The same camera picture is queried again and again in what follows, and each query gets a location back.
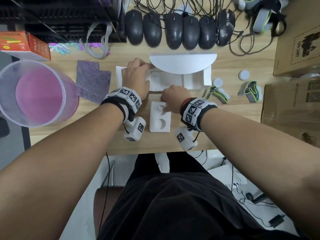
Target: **plastic bucket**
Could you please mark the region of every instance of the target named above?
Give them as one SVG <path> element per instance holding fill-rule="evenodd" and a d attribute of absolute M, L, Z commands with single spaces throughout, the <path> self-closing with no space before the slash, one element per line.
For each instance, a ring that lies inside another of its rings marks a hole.
<path fill-rule="evenodd" d="M 33 128 L 65 121 L 78 103 L 71 78 L 41 62 L 20 60 L 0 72 L 0 110 L 18 125 Z"/>

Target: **red bracelet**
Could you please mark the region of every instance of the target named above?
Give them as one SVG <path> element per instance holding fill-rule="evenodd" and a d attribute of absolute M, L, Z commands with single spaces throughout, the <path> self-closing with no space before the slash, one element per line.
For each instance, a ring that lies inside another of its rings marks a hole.
<path fill-rule="evenodd" d="M 186 104 L 186 102 L 188 102 L 190 99 L 192 99 L 192 97 L 187 98 L 186 100 L 183 101 L 183 103 L 181 104 L 181 107 L 180 107 L 180 111 L 182 110 L 182 107 Z"/>

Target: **black storage rack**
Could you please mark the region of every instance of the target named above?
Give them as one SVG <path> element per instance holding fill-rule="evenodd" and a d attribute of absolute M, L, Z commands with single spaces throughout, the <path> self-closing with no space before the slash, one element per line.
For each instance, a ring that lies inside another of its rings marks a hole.
<path fill-rule="evenodd" d="M 92 23 L 100 22 L 88 42 L 101 42 L 112 22 L 110 43 L 127 42 L 125 12 L 118 18 L 118 0 L 0 0 L 0 24 L 24 26 L 46 43 L 86 42 Z"/>

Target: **purple cloth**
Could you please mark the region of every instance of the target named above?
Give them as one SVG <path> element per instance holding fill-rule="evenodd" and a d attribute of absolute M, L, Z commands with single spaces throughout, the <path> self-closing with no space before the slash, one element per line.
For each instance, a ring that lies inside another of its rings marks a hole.
<path fill-rule="evenodd" d="M 101 71 L 99 62 L 78 60 L 75 86 L 77 95 L 91 102 L 101 104 L 109 93 L 110 71 Z"/>

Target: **computer mouse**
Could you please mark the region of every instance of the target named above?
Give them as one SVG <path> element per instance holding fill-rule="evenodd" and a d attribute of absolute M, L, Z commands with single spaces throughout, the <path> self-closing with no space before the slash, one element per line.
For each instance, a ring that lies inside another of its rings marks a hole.
<path fill-rule="evenodd" d="M 211 49 L 216 43 L 217 24 L 216 20 L 210 16 L 202 16 L 199 20 L 200 38 L 199 47 L 201 49 Z"/>
<path fill-rule="evenodd" d="M 162 28 L 160 16 L 149 12 L 143 16 L 144 39 L 150 47 L 157 47 L 161 42 Z"/>
<path fill-rule="evenodd" d="M 143 20 L 141 12 L 130 10 L 124 17 L 124 30 L 131 44 L 140 44 L 143 40 Z"/>
<path fill-rule="evenodd" d="M 187 50 L 193 50 L 200 37 L 199 21 L 194 16 L 186 16 L 183 18 L 182 44 Z"/>
<path fill-rule="evenodd" d="M 165 33 L 170 49 L 176 50 L 182 43 L 183 20 L 179 13 L 169 13 L 165 18 Z"/>
<path fill-rule="evenodd" d="M 233 11 L 222 9 L 218 13 L 217 19 L 218 31 L 216 43 L 218 46 L 225 46 L 230 41 L 235 29 L 236 16 Z"/>

